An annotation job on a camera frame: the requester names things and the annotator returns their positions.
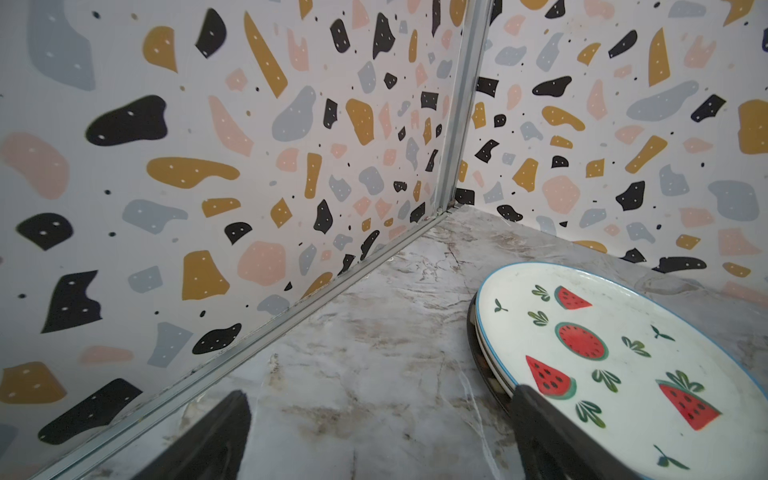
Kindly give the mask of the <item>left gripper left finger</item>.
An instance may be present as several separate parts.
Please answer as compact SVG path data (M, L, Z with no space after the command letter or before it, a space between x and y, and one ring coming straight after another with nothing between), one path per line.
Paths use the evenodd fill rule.
M247 395L232 391L134 479L236 479L250 427Z

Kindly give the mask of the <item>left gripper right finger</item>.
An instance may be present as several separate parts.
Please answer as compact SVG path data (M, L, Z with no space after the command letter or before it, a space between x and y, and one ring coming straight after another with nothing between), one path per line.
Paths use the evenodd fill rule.
M638 477L528 385L514 389L510 415L527 479Z

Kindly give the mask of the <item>watermelon pattern plate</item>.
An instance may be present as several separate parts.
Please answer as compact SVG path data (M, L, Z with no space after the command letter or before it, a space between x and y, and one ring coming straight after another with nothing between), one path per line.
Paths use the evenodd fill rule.
M604 277L528 262L476 297L503 388L533 388L644 479L763 479L767 396L700 330Z

